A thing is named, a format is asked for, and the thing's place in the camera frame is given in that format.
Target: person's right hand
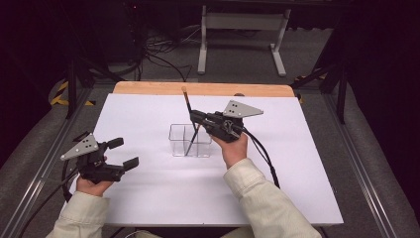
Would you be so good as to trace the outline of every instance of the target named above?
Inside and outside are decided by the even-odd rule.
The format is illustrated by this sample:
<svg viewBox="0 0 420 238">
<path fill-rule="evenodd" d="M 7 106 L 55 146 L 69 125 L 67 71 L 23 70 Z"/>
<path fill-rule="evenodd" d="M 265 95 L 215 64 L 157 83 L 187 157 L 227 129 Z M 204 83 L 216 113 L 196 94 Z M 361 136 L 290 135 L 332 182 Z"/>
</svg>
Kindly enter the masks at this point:
<svg viewBox="0 0 420 238">
<path fill-rule="evenodd" d="M 212 136 L 212 139 L 222 148 L 223 160 L 227 169 L 247 157 L 248 136 L 245 133 L 242 133 L 237 141 L 231 143 L 226 143 L 214 136 Z"/>
</svg>

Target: yellow tape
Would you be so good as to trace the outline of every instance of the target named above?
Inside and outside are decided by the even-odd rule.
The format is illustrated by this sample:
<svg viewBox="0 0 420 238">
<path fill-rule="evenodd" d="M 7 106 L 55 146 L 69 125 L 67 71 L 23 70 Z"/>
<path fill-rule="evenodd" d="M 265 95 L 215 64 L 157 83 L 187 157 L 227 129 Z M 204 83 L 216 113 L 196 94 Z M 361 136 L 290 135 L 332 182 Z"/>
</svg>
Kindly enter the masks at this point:
<svg viewBox="0 0 420 238">
<path fill-rule="evenodd" d="M 302 97 L 302 94 L 297 93 L 296 97 L 297 97 L 297 100 L 299 100 L 299 103 L 300 103 L 300 104 L 302 104 L 302 103 L 303 103 L 303 97 Z"/>
<path fill-rule="evenodd" d="M 321 76 L 317 77 L 316 79 L 318 79 L 318 80 L 324 80 L 326 76 L 327 76 L 327 73 L 324 73 Z M 294 80 L 295 81 L 298 81 L 298 80 L 304 79 L 305 77 L 306 76 L 300 75 L 300 76 L 295 77 Z"/>
<path fill-rule="evenodd" d="M 64 93 L 65 89 L 68 87 L 68 81 L 65 80 L 61 86 L 59 87 L 58 91 L 55 94 L 55 97 L 52 99 L 51 105 L 64 105 L 64 106 L 68 106 L 68 100 L 62 100 L 61 96 Z M 86 101 L 86 103 L 84 103 L 84 105 L 86 106 L 94 106 L 96 105 L 96 101 Z"/>
</svg>

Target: metal rail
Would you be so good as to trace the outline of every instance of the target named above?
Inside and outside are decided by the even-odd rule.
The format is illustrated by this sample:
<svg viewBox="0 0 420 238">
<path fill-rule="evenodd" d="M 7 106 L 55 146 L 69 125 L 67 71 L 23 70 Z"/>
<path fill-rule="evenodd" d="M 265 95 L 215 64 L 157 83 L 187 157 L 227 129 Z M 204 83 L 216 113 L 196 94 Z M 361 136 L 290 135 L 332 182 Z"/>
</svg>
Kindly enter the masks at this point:
<svg viewBox="0 0 420 238">
<path fill-rule="evenodd" d="M 367 204 L 370 207 L 373 218 L 376 221 L 377 227 L 379 228 L 382 237 L 385 238 L 396 238 L 398 237 L 386 215 L 385 210 L 383 209 L 382 203 L 376 193 L 376 190 L 373 187 L 373 184 L 370 181 L 368 172 L 366 171 L 364 164 L 356 150 L 353 140 L 347 130 L 346 126 L 341 124 L 340 119 L 336 114 L 336 104 L 334 102 L 331 94 L 324 94 L 324 99 L 326 101 L 327 107 L 330 114 L 334 117 L 335 125 L 339 130 L 343 141 L 348 149 L 349 155 L 351 157 L 350 163 L 352 165 L 353 171 L 359 181 L 359 185 L 362 188 L 362 191 L 367 200 Z"/>
<path fill-rule="evenodd" d="M 64 139 L 68 131 L 71 129 L 72 125 L 74 124 L 74 121 L 79 115 L 81 108 L 83 108 L 84 102 L 87 100 L 90 92 L 92 91 L 91 88 L 83 88 L 81 90 L 82 91 L 78 96 L 77 107 L 75 111 L 73 112 L 70 118 L 68 118 L 67 120 L 63 122 L 43 163 L 41 164 L 34 178 L 32 179 L 27 191 L 22 197 L 21 202 L 19 203 L 18 207 L 16 208 L 15 212 L 10 218 L 9 223 L 7 224 L 5 230 L 1 234 L 2 238 L 16 237 L 18 235 L 18 232 L 22 229 L 22 226 L 27 216 L 29 215 L 29 212 L 31 211 L 32 206 L 37 200 L 37 197 L 40 194 L 41 189 L 43 188 L 47 180 L 47 177 L 53 168 L 55 161 L 57 161 L 57 159 L 60 156 L 58 153 L 60 152 L 61 146 L 64 142 Z"/>
</svg>

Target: person's left hand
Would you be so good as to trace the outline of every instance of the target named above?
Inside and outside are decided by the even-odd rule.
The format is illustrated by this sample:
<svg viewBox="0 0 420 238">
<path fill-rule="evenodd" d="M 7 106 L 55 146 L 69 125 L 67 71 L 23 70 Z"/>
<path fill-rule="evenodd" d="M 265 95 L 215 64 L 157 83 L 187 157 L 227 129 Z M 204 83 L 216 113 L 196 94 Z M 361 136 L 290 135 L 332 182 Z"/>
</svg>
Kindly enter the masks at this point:
<svg viewBox="0 0 420 238">
<path fill-rule="evenodd" d="M 76 190 L 94 196 L 103 196 L 108 187 L 114 183 L 113 181 L 100 181 L 95 184 L 93 181 L 79 177 L 76 183 Z"/>
</svg>

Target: wooden edge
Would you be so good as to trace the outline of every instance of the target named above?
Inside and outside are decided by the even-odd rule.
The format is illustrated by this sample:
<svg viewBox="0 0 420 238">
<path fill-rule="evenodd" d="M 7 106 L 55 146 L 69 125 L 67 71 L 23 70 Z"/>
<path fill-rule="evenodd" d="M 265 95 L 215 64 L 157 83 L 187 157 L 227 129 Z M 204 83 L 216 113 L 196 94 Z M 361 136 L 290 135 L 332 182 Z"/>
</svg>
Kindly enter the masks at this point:
<svg viewBox="0 0 420 238">
<path fill-rule="evenodd" d="M 156 81 L 121 81 L 115 85 L 113 93 L 181 95 L 182 86 L 186 87 L 188 95 L 233 96 L 240 93 L 258 97 L 295 96 L 288 85 Z"/>
</svg>

